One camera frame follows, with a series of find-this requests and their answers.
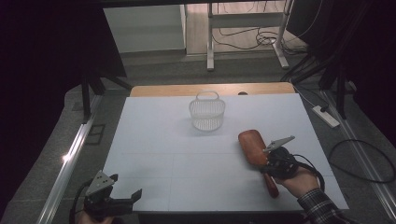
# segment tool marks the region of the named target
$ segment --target white power strip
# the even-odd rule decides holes
[[[333,118],[329,113],[327,113],[326,111],[321,112],[320,109],[321,107],[319,105],[312,108],[315,114],[317,114],[321,119],[323,119],[327,124],[329,124],[330,127],[334,128],[340,125],[340,123],[335,118]]]

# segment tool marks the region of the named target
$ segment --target human hand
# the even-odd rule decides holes
[[[283,185],[294,197],[300,198],[312,189],[318,189],[317,177],[309,170],[299,167],[293,178],[274,178],[277,184]]]
[[[114,217],[105,217],[105,220],[98,222],[91,218],[85,211],[82,211],[78,218],[78,224],[111,224],[113,219]]]

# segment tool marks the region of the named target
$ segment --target gray floor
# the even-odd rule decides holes
[[[291,65],[303,56],[289,56]],[[126,82],[132,85],[198,84],[198,83],[246,83],[279,81],[285,71],[279,67],[272,51],[244,54],[219,54],[215,60],[215,71],[205,70],[205,56],[184,57],[177,53],[164,55],[124,55]],[[318,92],[319,75],[301,83],[302,86]],[[107,152],[118,125],[120,112],[129,92],[104,80],[107,91],[103,97],[91,134],[81,150],[75,172],[69,181],[64,197],[52,223],[68,223],[68,211],[80,184],[92,178],[102,169]],[[314,105],[323,104],[310,91],[301,93]],[[70,90],[65,98],[64,111],[40,158],[26,177],[21,187],[8,204],[1,223],[35,223],[48,198],[51,187],[62,167],[62,156],[71,147],[82,122],[82,102],[80,87]],[[331,129],[311,111],[311,104],[304,101],[307,114],[311,118],[318,139],[325,154],[332,146],[345,139],[340,128]],[[351,94],[346,96],[347,122],[357,137],[381,148],[392,161],[396,159],[396,150],[384,135],[368,120],[353,101]],[[390,175],[390,169],[377,154],[370,154],[376,169],[384,176]],[[361,174],[361,168],[350,152],[348,145],[342,145],[332,161],[344,164],[347,169]],[[346,214],[361,223],[392,223],[382,203],[378,200],[370,183],[357,180],[337,169],[333,169],[350,209]],[[388,184],[394,194],[396,186]],[[127,223],[138,223],[136,215],[124,217]]]

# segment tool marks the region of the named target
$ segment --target basket handle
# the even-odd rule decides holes
[[[201,100],[198,96],[201,95],[201,94],[203,94],[203,93],[208,93],[208,92],[215,93],[215,94],[218,96],[218,97],[216,97],[216,99],[214,99],[214,100],[218,100],[218,99],[219,99],[219,94],[218,94],[216,91],[211,91],[211,90],[199,91],[199,92],[197,93],[197,95],[196,95],[196,99],[197,99],[197,100]]]

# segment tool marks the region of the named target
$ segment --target white table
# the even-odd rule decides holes
[[[262,175],[245,160],[237,135],[258,130],[265,143],[294,135],[285,147],[306,156],[322,173],[326,193],[346,201],[296,93],[221,96],[223,125],[203,133],[191,125],[194,96],[126,99],[104,172],[119,174],[111,197],[143,189],[136,212],[301,211],[281,186],[273,199]]]

